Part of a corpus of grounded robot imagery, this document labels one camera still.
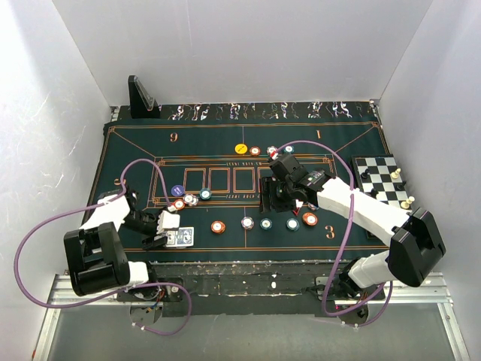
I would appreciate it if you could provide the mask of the blue playing card deck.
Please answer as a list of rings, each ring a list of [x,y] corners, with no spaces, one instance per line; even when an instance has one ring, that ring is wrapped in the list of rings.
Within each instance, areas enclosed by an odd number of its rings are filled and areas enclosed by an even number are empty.
[[[166,248],[187,248],[194,245],[195,229],[193,227],[180,227],[177,230],[169,230],[165,233]]]

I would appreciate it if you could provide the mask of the orange chips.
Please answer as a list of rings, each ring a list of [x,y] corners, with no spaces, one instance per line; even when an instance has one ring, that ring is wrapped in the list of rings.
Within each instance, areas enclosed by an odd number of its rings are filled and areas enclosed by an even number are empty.
[[[174,201],[173,206],[179,211],[184,209],[186,203],[182,199],[177,199]]]
[[[259,156],[261,154],[261,149],[259,147],[251,147],[250,148],[250,155],[251,156]]]
[[[318,223],[317,216],[310,212],[303,214],[302,220],[308,226],[315,226]]]

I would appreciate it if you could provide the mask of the yellow big blind button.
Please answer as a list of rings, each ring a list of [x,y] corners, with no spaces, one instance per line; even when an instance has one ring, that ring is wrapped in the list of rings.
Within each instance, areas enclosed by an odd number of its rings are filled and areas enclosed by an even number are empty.
[[[236,144],[234,147],[234,151],[236,154],[245,154],[248,150],[248,146],[246,146],[244,143]]]

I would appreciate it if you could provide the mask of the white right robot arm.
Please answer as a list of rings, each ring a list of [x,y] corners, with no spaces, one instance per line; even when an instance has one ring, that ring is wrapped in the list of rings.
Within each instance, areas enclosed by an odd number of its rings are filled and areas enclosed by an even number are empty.
[[[260,181],[262,213],[292,211],[307,202],[331,211],[369,231],[388,250],[354,259],[334,279],[337,297],[357,299],[367,288],[388,281],[418,287],[446,248],[431,212],[409,213],[351,189],[323,169],[308,171],[292,154],[274,151],[268,158],[273,174]]]

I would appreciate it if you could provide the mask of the green chips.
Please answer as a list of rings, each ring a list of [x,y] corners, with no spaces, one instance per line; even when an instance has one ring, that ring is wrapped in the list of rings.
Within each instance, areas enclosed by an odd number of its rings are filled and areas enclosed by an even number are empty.
[[[210,199],[210,197],[211,197],[211,191],[210,191],[210,189],[204,188],[204,189],[200,190],[199,196],[200,196],[200,198],[203,199],[203,200],[208,200],[208,199]]]
[[[293,153],[294,152],[294,147],[292,145],[285,146],[283,149],[284,153]]]
[[[289,229],[290,231],[297,231],[300,227],[299,225],[299,222],[297,219],[295,218],[289,218],[287,221],[286,221],[286,227],[287,229]]]

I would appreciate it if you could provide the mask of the orange poker chip stack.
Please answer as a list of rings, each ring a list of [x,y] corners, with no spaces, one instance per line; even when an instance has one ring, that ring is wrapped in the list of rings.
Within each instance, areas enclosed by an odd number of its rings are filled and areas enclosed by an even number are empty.
[[[215,234],[222,234],[225,231],[225,224],[220,220],[211,223],[210,229]]]

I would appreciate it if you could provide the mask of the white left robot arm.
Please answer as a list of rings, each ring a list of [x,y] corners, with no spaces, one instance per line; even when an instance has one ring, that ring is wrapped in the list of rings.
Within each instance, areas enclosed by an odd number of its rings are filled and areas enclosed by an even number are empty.
[[[143,300],[155,299],[160,283],[149,275],[145,262],[127,260],[119,230],[122,226],[147,241],[157,234],[160,213],[138,210],[137,195],[104,193],[97,208],[79,229],[64,236],[65,255],[71,285],[77,296],[86,296],[118,287],[133,287]]]

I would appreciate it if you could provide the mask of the purple small blind button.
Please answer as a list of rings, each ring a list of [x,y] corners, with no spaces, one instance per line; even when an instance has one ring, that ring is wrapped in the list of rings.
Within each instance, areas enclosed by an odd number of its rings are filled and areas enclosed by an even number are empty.
[[[185,193],[184,187],[177,184],[171,188],[171,194],[175,197],[181,197]]]

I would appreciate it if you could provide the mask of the green poker chip stack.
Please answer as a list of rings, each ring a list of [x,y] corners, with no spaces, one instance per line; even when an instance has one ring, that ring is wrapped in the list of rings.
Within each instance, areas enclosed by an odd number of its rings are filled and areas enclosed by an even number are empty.
[[[272,227],[272,221],[268,218],[262,219],[260,221],[260,226],[264,230],[268,230]]]

